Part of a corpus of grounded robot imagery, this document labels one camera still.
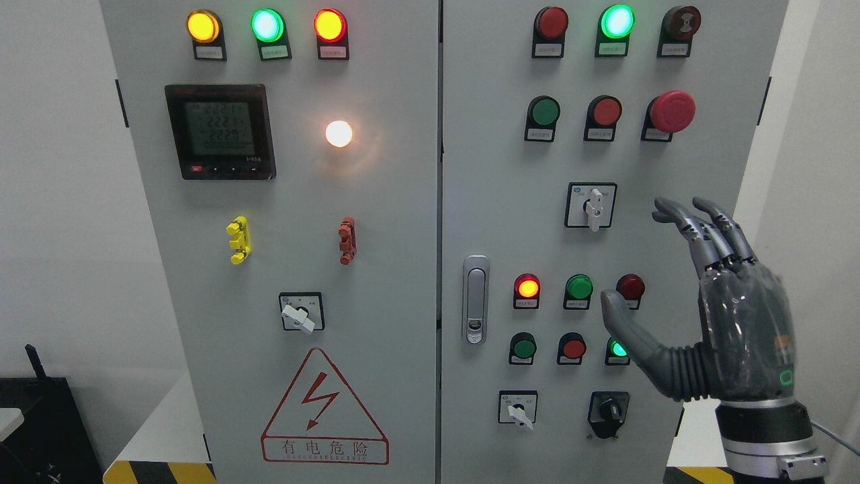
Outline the gray robotic hand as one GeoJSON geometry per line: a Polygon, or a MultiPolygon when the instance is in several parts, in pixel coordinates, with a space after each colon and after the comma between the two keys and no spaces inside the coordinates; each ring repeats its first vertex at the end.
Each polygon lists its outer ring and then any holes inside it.
{"type": "Polygon", "coordinates": [[[614,290],[600,294],[604,325],[658,392],[675,401],[755,402],[793,395],[793,321],[782,282],[755,255],[727,211],[701,197],[654,201],[653,219],[688,241],[698,278],[701,341],[667,347],[632,319],[614,290]]]}

